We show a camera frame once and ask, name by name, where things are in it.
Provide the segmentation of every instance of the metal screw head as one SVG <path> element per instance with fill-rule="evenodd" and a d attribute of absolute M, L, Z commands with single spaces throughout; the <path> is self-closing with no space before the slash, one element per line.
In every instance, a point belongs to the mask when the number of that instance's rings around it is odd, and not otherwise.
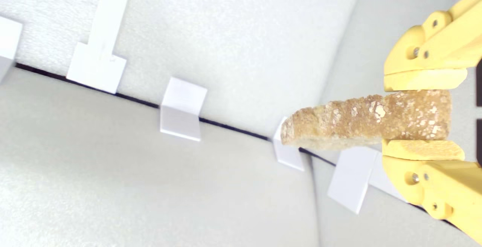
<path fill-rule="evenodd" d="M 420 179 L 418 178 L 418 175 L 416 173 L 413 173 L 412 180 L 413 180 L 413 183 L 418 183 L 420 181 Z"/>

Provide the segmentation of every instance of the bread crust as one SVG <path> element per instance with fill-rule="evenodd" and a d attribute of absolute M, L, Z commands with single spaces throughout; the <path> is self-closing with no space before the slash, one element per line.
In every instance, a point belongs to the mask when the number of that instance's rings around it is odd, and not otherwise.
<path fill-rule="evenodd" d="M 447 90 L 400 91 L 302 108 L 282 125 L 283 144 L 344 149 L 381 139 L 442 140 L 450 131 Z"/>

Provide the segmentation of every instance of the textured foam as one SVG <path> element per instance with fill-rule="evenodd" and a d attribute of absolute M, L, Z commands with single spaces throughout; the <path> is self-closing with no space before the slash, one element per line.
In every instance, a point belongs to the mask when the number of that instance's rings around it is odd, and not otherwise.
<path fill-rule="evenodd" d="M 208 89 L 201 116 L 272 136 L 318 104 L 356 0 L 129 0 L 118 91 L 160 103 L 171 76 Z M 24 22 L 17 61 L 66 75 L 98 0 L 0 0 Z"/>

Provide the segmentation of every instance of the white plastic strip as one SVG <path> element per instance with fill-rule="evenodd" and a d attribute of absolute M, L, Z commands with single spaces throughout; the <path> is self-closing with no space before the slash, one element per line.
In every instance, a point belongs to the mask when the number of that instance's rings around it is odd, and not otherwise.
<path fill-rule="evenodd" d="M 78 43 L 67 79 L 115 93 L 126 60 L 112 55 L 128 0 L 99 0 L 87 45 Z"/>
<path fill-rule="evenodd" d="M 206 88 L 171 78 L 160 106 L 160 131 L 200 141 L 199 113 L 206 94 Z"/>
<path fill-rule="evenodd" d="M 358 214 L 377 153 L 368 147 L 353 147 L 342 151 L 328 188 L 328 196 Z"/>
<path fill-rule="evenodd" d="M 303 159 L 301 158 L 298 148 L 293 146 L 286 146 L 281 143 L 281 126 L 285 120 L 286 117 L 281 120 L 276 130 L 276 133 L 273 136 L 273 147 L 276 154 L 276 159 L 279 163 L 298 169 L 300 171 L 305 171 Z"/>
<path fill-rule="evenodd" d="M 22 27 L 19 22 L 0 17 L 0 82 L 15 62 Z"/>

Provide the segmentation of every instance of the white bracket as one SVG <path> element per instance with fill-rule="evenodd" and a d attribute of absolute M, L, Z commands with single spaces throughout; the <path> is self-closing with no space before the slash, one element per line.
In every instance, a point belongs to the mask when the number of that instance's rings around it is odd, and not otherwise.
<path fill-rule="evenodd" d="M 67 79 L 115 94 L 126 60 L 112 55 L 127 0 L 99 0 L 88 44 L 77 43 Z"/>
<path fill-rule="evenodd" d="M 406 202 L 384 171 L 382 153 L 369 147 L 353 147 L 341 151 L 328 196 L 358 214 L 368 185 Z"/>
<path fill-rule="evenodd" d="M 0 17 L 0 82 L 15 62 L 22 27 L 19 22 Z"/>
<path fill-rule="evenodd" d="M 171 78 L 160 105 L 160 131 L 200 141 L 199 113 L 206 93 L 206 88 Z"/>
<path fill-rule="evenodd" d="M 291 168 L 305 171 L 303 159 L 301 158 L 298 148 L 293 146 L 283 145 L 281 143 L 281 126 L 287 118 L 284 117 L 279 123 L 276 133 L 273 136 L 273 147 L 276 154 L 276 159 L 279 163 L 287 165 Z"/>

